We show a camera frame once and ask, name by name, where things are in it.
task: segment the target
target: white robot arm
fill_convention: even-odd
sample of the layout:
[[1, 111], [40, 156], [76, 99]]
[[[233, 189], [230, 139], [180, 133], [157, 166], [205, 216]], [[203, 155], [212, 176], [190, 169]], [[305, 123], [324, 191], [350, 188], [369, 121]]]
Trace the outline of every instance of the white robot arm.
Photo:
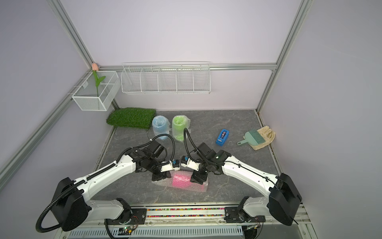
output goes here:
[[[181, 165], [194, 170], [191, 182], [203, 184], [208, 173], [214, 172], [235, 177], [263, 195], [261, 198], [244, 197], [237, 210], [234, 210], [237, 214], [225, 218], [227, 222], [248, 222], [255, 216], [272, 215], [281, 223], [291, 225], [301, 203], [301, 196], [287, 175], [276, 176], [262, 172], [228, 152], [220, 150], [216, 153], [205, 143], [199, 147], [193, 144], [194, 150], [191, 153], [188, 152], [186, 140], [185, 147], [187, 156], [183, 156], [181, 160], [173, 160], [173, 141], [174, 150], [170, 162], [161, 163], [156, 158], [164, 147], [152, 140], [145, 145], [124, 150], [116, 161], [94, 173], [73, 181], [69, 178], [63, 179], [56, 188], [51, 204], [40, 215], [36, 230], [47, 232], [61, 227], [63, 231], [70, 231], [85, 221], [97, 219], [117, 219], [121, 223], [127, 223], [134, 215], [129, 204], [123, 199], [95, 201], [91, 198], [117, 179], [142, 168], [152, 172], [152, 181], [157, 181], [171, 177], [168, 172], [179, 170]], [[49, 210], [53, 212], [59, 224], [43, 228], [41, 224]]]

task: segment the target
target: artificial grass mat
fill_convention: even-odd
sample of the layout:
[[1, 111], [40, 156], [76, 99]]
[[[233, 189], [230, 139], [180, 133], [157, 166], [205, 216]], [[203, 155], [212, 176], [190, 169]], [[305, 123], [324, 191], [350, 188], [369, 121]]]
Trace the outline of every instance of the artificial grass mat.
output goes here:
[[118, 127], [149, 129], [156, 112], [155, 109], [144, 108], [117, 109], [111, 112], [106, 123]]

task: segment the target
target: gray table surface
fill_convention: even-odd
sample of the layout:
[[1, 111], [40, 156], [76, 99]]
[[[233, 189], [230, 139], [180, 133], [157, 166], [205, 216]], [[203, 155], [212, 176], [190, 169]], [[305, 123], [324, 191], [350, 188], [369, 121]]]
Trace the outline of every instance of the gray table surface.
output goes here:
[[[248, 144], [241, 146], [236, 143], [243, 139], [245, 132], [259, 129], [260, 124], [253, 110], [224, 110], [224, 111], [159, 111], [172, 122], [176, 115], [186, 115], [191, 120], [191, 137], [196, 145], [205, 142], [216, 152], [225, 150], [240, 161], [258, 168], [264, 172], [277, 174], [272, 155], [265, 147], [253, 150]], [[222, 129], [230, 131], [223, 146], [215, 142]], [[118, 155], [127, 147], [141, 145], [154, 137], [152, 128], [148, 131], [136, 128], [117, 128], [107, 149], [101, 167], [116, 160]], [[172, 143], [170, 139], [158, 140], [168, 150], [167, 160], [171, 157]], [[184, 144], [175, 141], [175, 159], [186, 154]], [[114, 200], [123, 198], [129, 204], [151, 203], [189, 203], [189, 202], [239, 202], [244, 196], [261, 197], [261, 194], [241, 182], [226, 175], [208, 174], [206, 192], [193, 192], [183, 189], [157, 186], [151, 182], [150, 172], [131, 173], [102, 189], [93, 200]]]

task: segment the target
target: wire basket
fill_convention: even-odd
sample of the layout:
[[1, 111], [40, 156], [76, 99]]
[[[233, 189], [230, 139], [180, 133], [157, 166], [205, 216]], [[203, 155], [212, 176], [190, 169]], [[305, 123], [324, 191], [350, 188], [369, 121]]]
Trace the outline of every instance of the wire basket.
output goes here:
[[97, 76], [99, 78], [105, 76], [105, 79], [98, 86], [98, 92], [96, 80], [92, 72], [89, 72], [86, 80], [72, 96], [73, 100], [83, 111], [107, 111], [121, 87], [121, 81], [117, 72], [97, 71]]
[[208, 62], [123, 63], [122, 92], [126, 94], [210, 93], [211, 74]]

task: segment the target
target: white wall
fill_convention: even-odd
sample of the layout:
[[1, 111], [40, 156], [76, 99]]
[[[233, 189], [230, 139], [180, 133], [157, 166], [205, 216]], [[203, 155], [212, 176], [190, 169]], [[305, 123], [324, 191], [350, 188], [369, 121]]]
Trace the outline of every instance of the white wall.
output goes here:
[[[93, 171], [111, 126], [110, 112], [81, 111], [72, 103], [52, 130], [0, 192], [2, 238], [52, 239], [38, 233], [37, 218], [51, 202], [57, 184]], [[42, 226], [57, 224], [51, 212]]]
[[211, 71], [210, 94], [140, 94], [118, 92], [119, 106], [158, 110], [255, 109], [270, 70]]
[[87, 67], [44, 0], [2, 2], [0, 33], [1, 167]]
[[382, 2], [316, 0], [265, 107], [318, 238], [381, 238]]
[[[45, 0], [2, 2], [0, 166], [86, 70]], [[61, 179], [92, 171], [110, 130], [107, 116], [72, 103], [0, 192], [1, 238], [53, 238], [55, 232], [36, 232], [36, 220]], [[49, 213], [43, 226], [54, 224]]]
[[101, 65], [276, 62], [301, 0], [62, 0]]

